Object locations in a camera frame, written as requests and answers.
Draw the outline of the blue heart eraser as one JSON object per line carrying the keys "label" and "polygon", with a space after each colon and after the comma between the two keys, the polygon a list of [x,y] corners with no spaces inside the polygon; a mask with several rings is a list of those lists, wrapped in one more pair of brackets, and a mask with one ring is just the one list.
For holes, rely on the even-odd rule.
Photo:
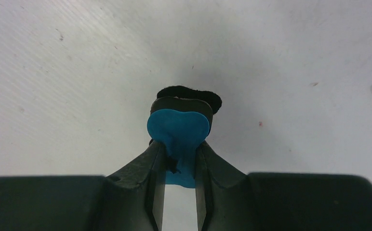
{"label": "blue heart eraser", "polygon": [[212,91],[178,85],[157,93],[147,131],[152,141],[165,146],[166,184],[195,187],[196,150],[210,134],[221,106],[221,97]]}

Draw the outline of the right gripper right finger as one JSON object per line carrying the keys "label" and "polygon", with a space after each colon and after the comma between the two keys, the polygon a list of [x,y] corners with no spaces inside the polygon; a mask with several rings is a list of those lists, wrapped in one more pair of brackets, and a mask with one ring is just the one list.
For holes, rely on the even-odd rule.
{"label": "right gripper right finger", "polygon": [[360,176],[244,174],[204,142],[195,180],[201,231],[372,231],[372,184]]}

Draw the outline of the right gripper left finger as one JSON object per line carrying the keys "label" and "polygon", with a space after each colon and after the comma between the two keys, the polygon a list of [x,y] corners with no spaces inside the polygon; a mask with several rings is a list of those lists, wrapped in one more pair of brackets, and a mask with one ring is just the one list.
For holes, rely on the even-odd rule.
{"label": "right gripper left finger", "polygon": [[159,231],[165,147],[105,176],[0,177],[0,231]]}

